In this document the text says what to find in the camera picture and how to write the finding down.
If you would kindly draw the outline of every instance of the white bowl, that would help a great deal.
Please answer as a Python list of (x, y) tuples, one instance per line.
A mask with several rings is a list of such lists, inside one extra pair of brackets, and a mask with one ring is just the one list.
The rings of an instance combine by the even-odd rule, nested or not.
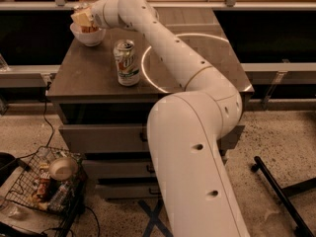
[(80, 42), (84, 43), (87, 46), (95, 46), (101, 43), (103, 38), (106, 35), (105, 29), (98, 29), (92, 33), (82, 33), (81, 27), (75, 23), (70, 25), (70, 30), (74, 37), (76, 37)]
[(57, 158), (49, 165), (50, 176), (57, 181), (65, 181), (75, 175), (78, 171), (78, 164), (71, 157)]

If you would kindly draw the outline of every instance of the plastic bottle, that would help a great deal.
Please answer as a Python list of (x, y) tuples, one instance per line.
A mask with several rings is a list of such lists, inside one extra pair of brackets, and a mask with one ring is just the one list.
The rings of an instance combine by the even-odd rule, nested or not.
[(26, 212), (22, 210), (17, 204), (5, 200), (0, 196), (0, 213), (16, 220), (23, 220)]

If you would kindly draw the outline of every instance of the can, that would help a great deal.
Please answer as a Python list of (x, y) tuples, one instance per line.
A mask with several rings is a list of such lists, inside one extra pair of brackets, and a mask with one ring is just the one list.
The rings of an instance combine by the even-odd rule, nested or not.
[(114, 55), (118, 70), (118, 82), (123, 86), (132, 86), (139, 82), (135, 45), (130, 39), (120, 39), (115, 43)]

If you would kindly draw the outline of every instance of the speckled floor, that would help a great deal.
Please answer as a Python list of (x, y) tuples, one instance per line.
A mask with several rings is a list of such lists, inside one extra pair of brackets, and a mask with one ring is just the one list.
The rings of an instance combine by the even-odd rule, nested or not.
[[(226, 168), (253, 237), (294, 236), (295, 224), (288, 212), (261, 171), (253, 173), (250, 168), (255, 156), (262, 157), (282, 187), (316, 177), (315, 110), (315, 102), (272, 102), (267, 111), (252, 102), (243, 115), (241, 123), (245, 128), (236, 148), (226, 154)], [(10, 105), (7, 113), (0, 117), (0, 152), (24, 156), (46, 145), (51, 129), (42, 113), (43, 104)], [(61, 122), (51, 105), (48, 105), (46, 117), (56, 128), (49, 145), (66, 148), (57, 130)], [(0, 188), (0, 195), (7, 193), (20, 171), (18, 168)], [(85, 204), (96, 213), (101, 236), (170, 236), (166, 211), (163, 206), (159, 211), (158, 198), (105, 201), (94, 193), (93, 186), (89, 181)], [(316, 189), (293, 197), (291, 201), (316, 234)], [(58, 226), (55, 216), (23, 210), (26, 213), (23, 220), (8, 219), (0, 214), (0, 221), (36, 232)], [(75, 236), (97, 236), (97, 223), (89, 210), (76, 218), (71, 229)], [(53, 231), (46, 233), (54, 236)]]

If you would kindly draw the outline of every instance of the black metal leg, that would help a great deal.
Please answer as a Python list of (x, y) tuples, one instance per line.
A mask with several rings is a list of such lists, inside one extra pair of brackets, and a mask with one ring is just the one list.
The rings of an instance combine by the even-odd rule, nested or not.
[(255, 157), (256, 164), (252, 167), (252, 171), (256, 172), (259, 169), (263, 172), (266, 179), (272, 186), (272, 188), (275, 190), (278, 198), (281, 200), (281, 202), (286, 207), (287, 211), (297, 224), (298, 229), (296, 229), (296, 232), (299, 232), (304, 237), (314, 237), (313, 233), (310, 231), (308, 226), (305, 224), (304, 220), (301, 218), (293, 204), (290, 202), (288, 197), (283, 193), (282, 188), (278, 185), (276, 179), (274, 176), (270, 173), (269, 169), (266, 167), (264, 162), (259, 156)]

